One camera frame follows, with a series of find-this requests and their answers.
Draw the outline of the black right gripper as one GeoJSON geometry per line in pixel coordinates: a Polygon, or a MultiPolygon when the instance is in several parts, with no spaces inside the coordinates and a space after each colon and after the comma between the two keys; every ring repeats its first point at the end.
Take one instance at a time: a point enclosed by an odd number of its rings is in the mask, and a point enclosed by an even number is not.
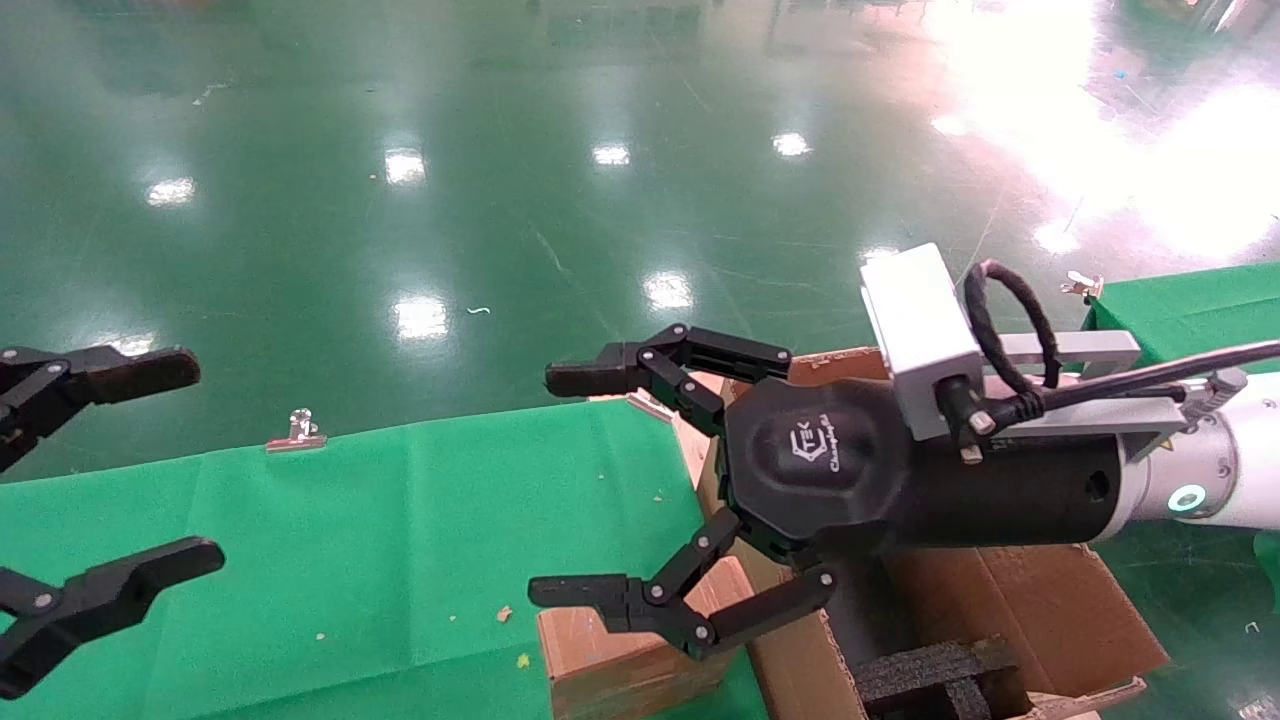
{"type": "Polygon", "coordinates": [[[1110,436],[997,438],[966,464],[947,437],[914,439],[887,382],[795,386],[781,380],[791,361],[786,348],[677,323],[608,343],[589,363],[548,364],[556,397],[644,389],[701,434],[722,434],[721,493],[731,509],[713,514],[652,579],[534,577],[529,601],[593,609],[609,633],[658,634],[703,661],[818,611],[837,587],[819,564],[709,615],[696,611],[687,596],[744,537],[778,562],[1076,544],[1103,537],[1120,509],[1123,459],[1110,436]],[[692,372],[756,384],[724,410],[692,372]]]}

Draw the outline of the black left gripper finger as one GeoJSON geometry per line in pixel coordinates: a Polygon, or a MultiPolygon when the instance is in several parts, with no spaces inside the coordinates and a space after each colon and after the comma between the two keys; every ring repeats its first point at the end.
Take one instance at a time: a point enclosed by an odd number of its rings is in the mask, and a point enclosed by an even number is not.
{"type": "Polygon", "coordinates": [[[198,359],[183,347],[129,356],[109,345],[64,354],[6,346],[1,356],[1,471],[91,405],[160,395],[200,379],[198,359]]]}
{"type": "Polygon", "coordinates": [[[227,557],[204,537],[187,537],[88,568],[51,585],[1,570],[1,696],[19,700],[81,646],[141,624],[155,600],[180,583],[220,571],[227,557]]]}

